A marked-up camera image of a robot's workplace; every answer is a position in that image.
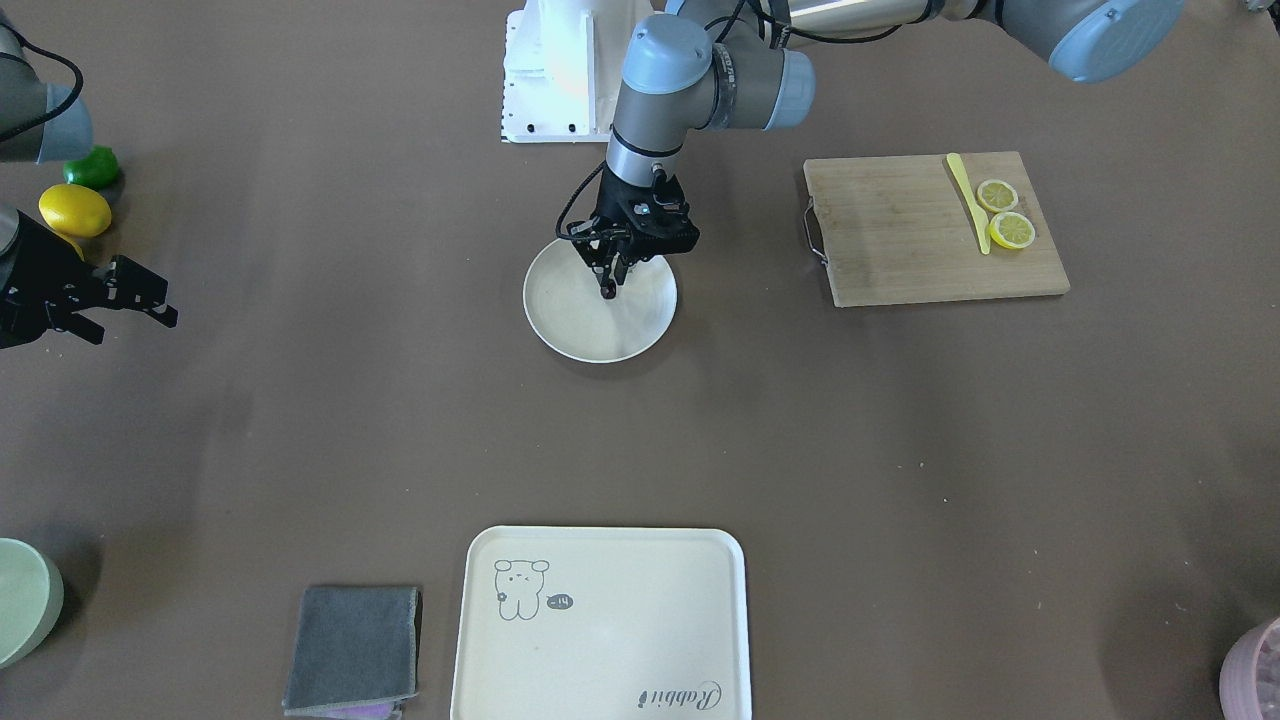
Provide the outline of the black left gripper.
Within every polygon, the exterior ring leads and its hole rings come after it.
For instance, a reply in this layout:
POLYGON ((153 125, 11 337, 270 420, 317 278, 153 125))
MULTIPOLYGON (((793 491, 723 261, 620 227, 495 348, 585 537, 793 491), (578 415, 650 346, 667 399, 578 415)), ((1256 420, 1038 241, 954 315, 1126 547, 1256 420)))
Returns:
POLYGON ((617 291, 634 263, 695 247, 700 231, 690 219, 678 178, 654 170, 649 186, 635 186, 599 165, 580 188, 595 178, 600 179, 595 208, 585 222, 568 225, 567 240, 579 246, 599 287, 611 283, 617 291))

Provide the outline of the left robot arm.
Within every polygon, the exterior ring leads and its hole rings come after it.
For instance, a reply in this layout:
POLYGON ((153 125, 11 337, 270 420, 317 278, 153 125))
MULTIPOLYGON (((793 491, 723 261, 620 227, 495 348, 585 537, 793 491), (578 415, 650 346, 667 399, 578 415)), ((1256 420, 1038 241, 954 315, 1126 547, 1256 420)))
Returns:
POLYGON ((858 45, 937 17, 984 20, 1078 83, 1134 67, 1171 31, 1180 1, 669 1, 640 20, 623 56, 600 188, 584 222, 557 222, 613 299, 632 266, 689 252, 699 232, 678 182, 694 129, 804 122, 817 73, 795 44, 858 45))

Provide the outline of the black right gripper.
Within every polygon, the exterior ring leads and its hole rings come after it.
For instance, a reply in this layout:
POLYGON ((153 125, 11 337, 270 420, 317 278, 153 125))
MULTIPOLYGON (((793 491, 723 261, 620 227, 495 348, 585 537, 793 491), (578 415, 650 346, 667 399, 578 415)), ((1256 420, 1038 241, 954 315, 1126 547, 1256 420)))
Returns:
POLYGON ((166 279, 125 255, 102 266, 19 210, 1 211, 1 346, 33 343, 46 332, 101 345, 105 328, 82 315, 93 307, 142 313, 175 328, 166 279))

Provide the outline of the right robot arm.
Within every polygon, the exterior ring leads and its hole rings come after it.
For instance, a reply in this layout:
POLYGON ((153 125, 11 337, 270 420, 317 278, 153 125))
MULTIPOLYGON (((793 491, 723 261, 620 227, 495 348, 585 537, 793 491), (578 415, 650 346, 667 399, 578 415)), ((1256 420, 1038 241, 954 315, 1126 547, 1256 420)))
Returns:
MULTIPOLYGON (((78 161, 93 150, 93 127, 81 94, 84 77, 69 59, 40 47, 3 19, 3 161, 78 161)), ((166 328, 179 313, 168 281, 125 255, 96 265, 76 232, 58 231, 3 204, 3 347, 46 332, 100 345, 105 329, 90 309, 141 313, 166 328)))

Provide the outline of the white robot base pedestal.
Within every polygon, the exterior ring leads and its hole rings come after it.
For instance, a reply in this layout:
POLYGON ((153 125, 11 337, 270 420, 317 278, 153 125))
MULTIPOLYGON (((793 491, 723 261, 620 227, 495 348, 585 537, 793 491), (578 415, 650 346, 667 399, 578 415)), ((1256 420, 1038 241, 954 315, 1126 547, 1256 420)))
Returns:
POLYGON ((625 54, 650 1, 526 1, 506 20, 500 140, 605 143, 625 54))

